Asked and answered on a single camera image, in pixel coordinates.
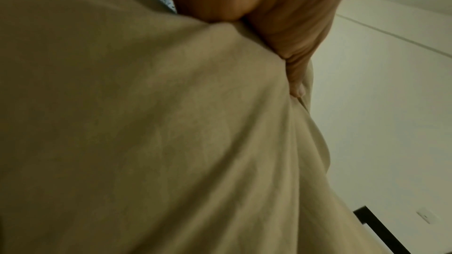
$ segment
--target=khaki fabric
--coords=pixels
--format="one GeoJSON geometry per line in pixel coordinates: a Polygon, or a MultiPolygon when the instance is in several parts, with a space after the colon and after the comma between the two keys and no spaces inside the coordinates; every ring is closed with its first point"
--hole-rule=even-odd
{"type": "Polygon", "coordinates": [[[1,253],[384,253],[284,62],[157,0],[0,0],[1,253]]]}

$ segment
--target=skin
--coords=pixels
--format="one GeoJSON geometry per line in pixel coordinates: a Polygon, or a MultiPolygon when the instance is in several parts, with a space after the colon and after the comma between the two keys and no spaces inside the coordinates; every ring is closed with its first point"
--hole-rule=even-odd
{"type": "Polygon", "coordinates": [[[286,60],[290,93],[301,82],[312,54],[330,31],[341,0],[174,0],[179,13],[206,22],[244,18],[286,60]]]}

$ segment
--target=black frame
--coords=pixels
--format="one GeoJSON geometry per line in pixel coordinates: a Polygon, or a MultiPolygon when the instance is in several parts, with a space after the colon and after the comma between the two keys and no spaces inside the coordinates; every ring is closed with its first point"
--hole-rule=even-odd
{"type": "Polygon", "coordinates": [[[353,213],[362,224],[367,224],[394,254],[411,254],[366,206],[353,213]]]}

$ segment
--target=light switch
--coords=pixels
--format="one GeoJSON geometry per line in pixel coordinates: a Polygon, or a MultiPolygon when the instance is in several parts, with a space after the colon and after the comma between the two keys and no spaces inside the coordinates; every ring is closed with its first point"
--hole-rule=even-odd
{"type": "Polygon", "coordinates": [[[416,213],[419,214],[423,220],[427,221],[428,224],[435,224],[439,222],[439,217],[425,207],[421,208],[416,213]]]}

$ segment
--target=beige fabric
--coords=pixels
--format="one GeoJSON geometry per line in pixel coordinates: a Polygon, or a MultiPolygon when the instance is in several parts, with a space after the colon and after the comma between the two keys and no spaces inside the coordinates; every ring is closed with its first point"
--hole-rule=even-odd
{"type": "Polygon", "coordinates": [[[0,6],[2,254],[384,252],[241,24],[156,0],[0,6]]]}

